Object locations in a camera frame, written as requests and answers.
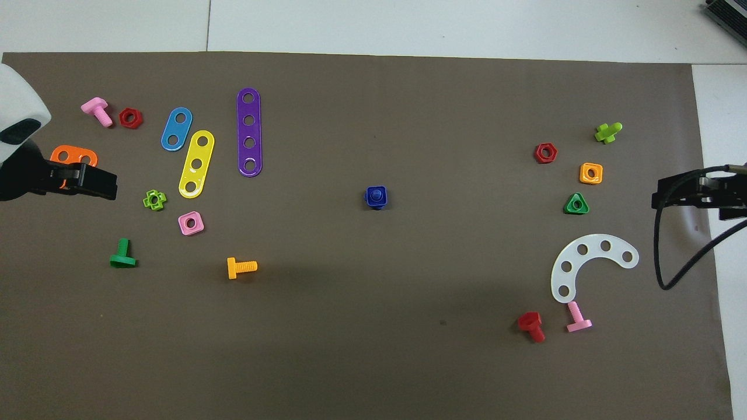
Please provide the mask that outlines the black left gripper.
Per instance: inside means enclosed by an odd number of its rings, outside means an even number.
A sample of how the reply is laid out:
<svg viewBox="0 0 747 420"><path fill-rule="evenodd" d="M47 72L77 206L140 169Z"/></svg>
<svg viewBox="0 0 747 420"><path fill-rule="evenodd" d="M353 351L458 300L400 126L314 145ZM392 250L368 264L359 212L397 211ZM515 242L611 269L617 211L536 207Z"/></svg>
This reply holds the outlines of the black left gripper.
<svg viewBox="0 0 747 420"><path fill-rule="evenodd" d="M75 193L114 201L118 177L89 164L51 164L32 140L24 142L2 164L1 200L27 193L44 195L56 189L54 179L75 179Z"/></svg>

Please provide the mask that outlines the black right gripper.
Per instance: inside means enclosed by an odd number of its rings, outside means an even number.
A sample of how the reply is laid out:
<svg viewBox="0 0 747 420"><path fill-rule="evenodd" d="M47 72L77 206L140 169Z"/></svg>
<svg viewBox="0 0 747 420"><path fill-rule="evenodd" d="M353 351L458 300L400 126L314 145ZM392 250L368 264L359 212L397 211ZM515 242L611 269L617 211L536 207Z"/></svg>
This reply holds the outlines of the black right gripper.
<svg viewBox="0 0 747 420"><path fill-rule="evenodd" d="M730 176L710 177L723 171ZM652 208L718 207L718 220L746 218L746 170L702 169L661 178L652 194Z"/></svg>

